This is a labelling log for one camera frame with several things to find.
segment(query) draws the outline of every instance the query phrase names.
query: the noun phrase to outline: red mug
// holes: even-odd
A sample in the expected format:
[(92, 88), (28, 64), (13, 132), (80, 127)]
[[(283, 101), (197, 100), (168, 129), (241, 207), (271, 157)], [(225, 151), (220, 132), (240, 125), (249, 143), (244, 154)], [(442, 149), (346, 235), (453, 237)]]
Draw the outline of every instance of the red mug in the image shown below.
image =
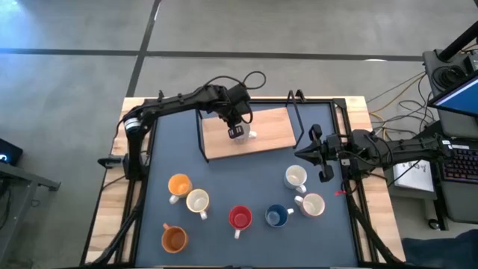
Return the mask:
[(234, 238), (239, 239), (240, 231), (252, 223), (251, 210), (244, 205), (236, 205), (229, 212), (229, 223), (235, 229)]

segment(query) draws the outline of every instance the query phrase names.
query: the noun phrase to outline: wooden cutting board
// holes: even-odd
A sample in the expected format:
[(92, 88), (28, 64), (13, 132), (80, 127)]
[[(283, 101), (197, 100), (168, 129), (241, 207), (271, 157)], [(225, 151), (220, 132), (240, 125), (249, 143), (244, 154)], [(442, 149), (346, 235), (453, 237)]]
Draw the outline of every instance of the wooden cutting board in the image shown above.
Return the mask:
[(202, 120), (202, 137), (209, 160), (249, 154), (272, 149), (282, 149), (296, 144), (287, 108), (274, 108), (254, 112), (250, 124), (256, 138), (238, 142), (229, 138), (228, 126), (219, 117)]

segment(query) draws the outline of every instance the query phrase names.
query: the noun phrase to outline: concrete floor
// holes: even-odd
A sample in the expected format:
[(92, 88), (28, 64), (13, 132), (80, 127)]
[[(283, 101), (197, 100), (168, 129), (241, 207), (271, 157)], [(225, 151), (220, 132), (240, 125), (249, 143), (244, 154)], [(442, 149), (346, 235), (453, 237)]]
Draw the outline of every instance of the concrete floor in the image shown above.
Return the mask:
[[(0, 48), (139, 50), (153, 0), (0, 0)], [(472, 0), (163, 0), (148, 50), (420, 55), (443, 48), (477, 17)], [(0, 137), (25, 150), (21, 166), (62, 182), (39, 191), (14, 258), (34, 268), (79, 263), (115, 122), (136, 57), (0, 55)], [(186, 93), (216, 75), (259, 69), (252, 95), (361, 95), (421, 72), (419, 62), (146, 58), (135, 96)], [(429, 85), (423, 81), (423, 92)], [(369, 105), (379, 108), (396, 92)], [(400, 99), (420, 100), (416, 87)], [(402, 113), (391, 105), (385, 118)], [(391, 126), (418, 131), (419, 121)], [(407, 137), (407, 134), (393, 134)], [(476, 226), (428, 229), (419, 201), (393, 198), (400, 234), (453, 237)]]

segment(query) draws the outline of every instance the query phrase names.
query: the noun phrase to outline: computer monitor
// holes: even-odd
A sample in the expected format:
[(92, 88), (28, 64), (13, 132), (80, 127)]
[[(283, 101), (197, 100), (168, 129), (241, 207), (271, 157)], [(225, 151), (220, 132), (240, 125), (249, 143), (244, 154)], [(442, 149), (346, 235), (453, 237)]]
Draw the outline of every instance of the computer monitor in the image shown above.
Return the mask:
[(23, 149), (0, 138), (0, 162), (16, 165), (22, 153)]
[(478, 71), (431, 99), (428, 106), (478, 117)]

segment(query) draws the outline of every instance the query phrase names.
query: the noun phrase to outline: paper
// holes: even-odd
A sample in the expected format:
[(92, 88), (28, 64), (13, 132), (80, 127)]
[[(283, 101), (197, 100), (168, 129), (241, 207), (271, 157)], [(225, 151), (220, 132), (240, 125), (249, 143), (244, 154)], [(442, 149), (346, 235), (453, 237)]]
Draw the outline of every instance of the paper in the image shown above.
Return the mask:
[[(396, 164), (394, 166), (394, 179), (398, 178), (407, 169), (409, 169), (416, 161), (408, 163)], [(422, 191), (434, 191), (433, 180), (428, 161), (419, 161), (414, 168), (410, 169), (405, 175), (398, 179), (395, 186), (402, 188), (413, 188)]]

